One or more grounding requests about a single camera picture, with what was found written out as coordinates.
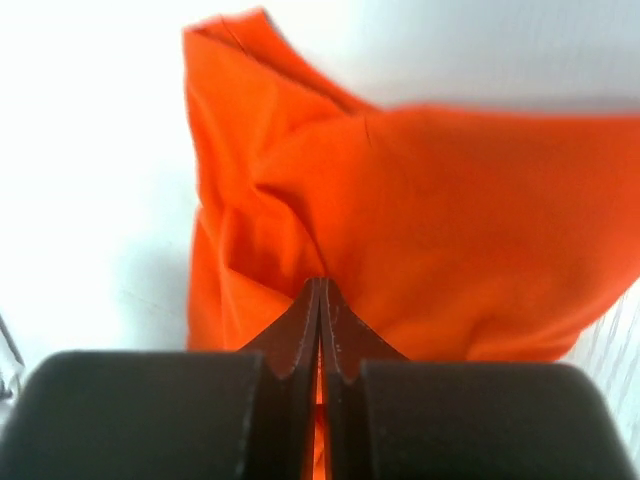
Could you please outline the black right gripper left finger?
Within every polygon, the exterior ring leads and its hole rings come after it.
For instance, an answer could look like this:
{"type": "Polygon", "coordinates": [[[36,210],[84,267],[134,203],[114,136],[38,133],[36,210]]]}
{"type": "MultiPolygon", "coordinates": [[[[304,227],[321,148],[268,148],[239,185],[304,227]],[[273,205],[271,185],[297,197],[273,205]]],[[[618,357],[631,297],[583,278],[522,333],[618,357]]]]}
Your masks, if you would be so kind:
{"type": "Polygon", "coordinates": [[[5,479],[309,479],[320,283],[236,352],[70,351],[31,376],[5,479]]]}

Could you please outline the orange t shirt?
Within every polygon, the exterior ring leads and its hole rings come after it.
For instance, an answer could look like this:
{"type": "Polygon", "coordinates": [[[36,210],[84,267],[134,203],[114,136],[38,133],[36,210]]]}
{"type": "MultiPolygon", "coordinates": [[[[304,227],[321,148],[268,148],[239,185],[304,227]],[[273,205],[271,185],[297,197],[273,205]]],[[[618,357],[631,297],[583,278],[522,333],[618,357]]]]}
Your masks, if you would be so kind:
{"type": "MultiPolygon", "coordinates": [[[[639,114],[379,108],[264,11],[183,34],[198,170],[194,350],[333,281],[412,362],[559,363],[639,276],[639,114]]],[[[325,472],[318,316],[313,477],[325,472]]]]}

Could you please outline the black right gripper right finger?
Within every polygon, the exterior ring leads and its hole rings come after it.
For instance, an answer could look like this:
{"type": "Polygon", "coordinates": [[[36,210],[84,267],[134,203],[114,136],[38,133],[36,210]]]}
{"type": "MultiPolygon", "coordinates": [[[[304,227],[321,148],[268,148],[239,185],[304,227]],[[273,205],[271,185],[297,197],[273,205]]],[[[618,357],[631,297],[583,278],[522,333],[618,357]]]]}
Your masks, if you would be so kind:
{"type": "Polygon", "coordinates": [[[330,479],[631,479],[605,401],[551,363],[412,362],[323,282],[330,479]]]}

